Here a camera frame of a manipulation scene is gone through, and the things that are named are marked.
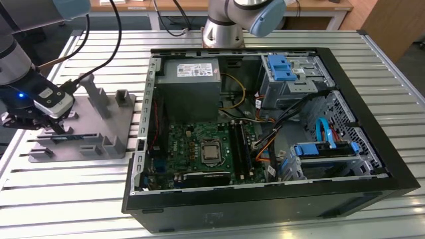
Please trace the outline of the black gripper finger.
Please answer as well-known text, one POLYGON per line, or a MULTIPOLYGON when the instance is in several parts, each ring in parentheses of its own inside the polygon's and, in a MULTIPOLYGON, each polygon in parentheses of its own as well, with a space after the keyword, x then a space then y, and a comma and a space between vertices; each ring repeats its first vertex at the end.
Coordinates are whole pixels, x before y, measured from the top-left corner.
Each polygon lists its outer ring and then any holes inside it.
POLYGON ((54 119, 47 115, 20 117, 6 112, 2 114, 0 124, 6 128, 26 130, 51 129, 56 134, 66 134, 66 129, 60 125, 60 120, 54 119))

